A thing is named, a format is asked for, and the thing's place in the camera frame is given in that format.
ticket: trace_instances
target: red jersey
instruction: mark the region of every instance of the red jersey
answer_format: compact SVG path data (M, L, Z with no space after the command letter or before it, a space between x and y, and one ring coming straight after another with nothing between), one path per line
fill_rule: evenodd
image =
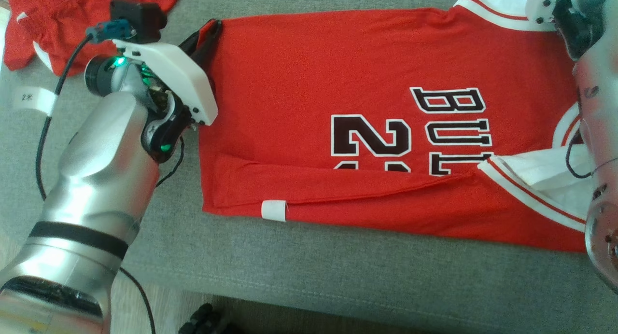
M530 174L563 149L508 157L578 115L562 40L518 1L225 20L204 211L584 251L586 205Z

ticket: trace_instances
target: gray couch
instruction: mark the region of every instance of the gray couch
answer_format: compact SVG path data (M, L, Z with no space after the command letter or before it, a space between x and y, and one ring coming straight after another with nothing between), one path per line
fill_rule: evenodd
M180 43L211 17L448 8L455 1L180 0L163 40ZM44 116L11 110L8 100L13 87L53 90L56 78L37 60L20 72L4 68L2 80L0 226L22 241L42 208L33 169ZM68 80L44 153L48 188L62 149L97 101L82 79ZM185 139L185 162L157 189L126 258L138 279L439 333L602 334L618 328L618 297L583 254L207 215L200 209L197 135L187 132Z

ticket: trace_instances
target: white tape label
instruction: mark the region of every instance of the white tape label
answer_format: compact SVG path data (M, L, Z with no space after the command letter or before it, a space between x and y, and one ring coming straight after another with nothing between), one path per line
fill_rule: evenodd
M13 107L38 110L51 116L58 96L46 88L18 87L13 96Z
M262 218L265 220L285 222L285 200L264 200L262 202Z

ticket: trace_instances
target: folded shirt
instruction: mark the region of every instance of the folded shirt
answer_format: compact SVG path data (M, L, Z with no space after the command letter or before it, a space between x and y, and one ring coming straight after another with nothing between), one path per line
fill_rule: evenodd
M9 0L11 19L6 30L4 64L9 70L28 65L35 55L60 75L73 50L86 36L86 28L110 20L111 0ZM176 0L157 2L168 12ZM87 44L75 59L69 75L84 71L95 55L114 55L111 42Z
M524 6L225 20L204 211L584 251L573 63Z

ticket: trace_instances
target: silver robot arm segment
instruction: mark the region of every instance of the silver robot arm segment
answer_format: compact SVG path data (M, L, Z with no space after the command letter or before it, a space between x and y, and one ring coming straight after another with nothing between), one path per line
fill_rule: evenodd
M40 221L0 273L3 333L110 332L111 286L159 178L141 146L147 120L115 92L70 141Z
M574 74L580 94L580 132L594 160L597 188L586 246L601 277L618 292L618 0L605 0L601 12L603 35L578 60Z
M618 0L528 0L526 13L554 23L576 62L580 133L596 184L585 242L597 272L618 292Z

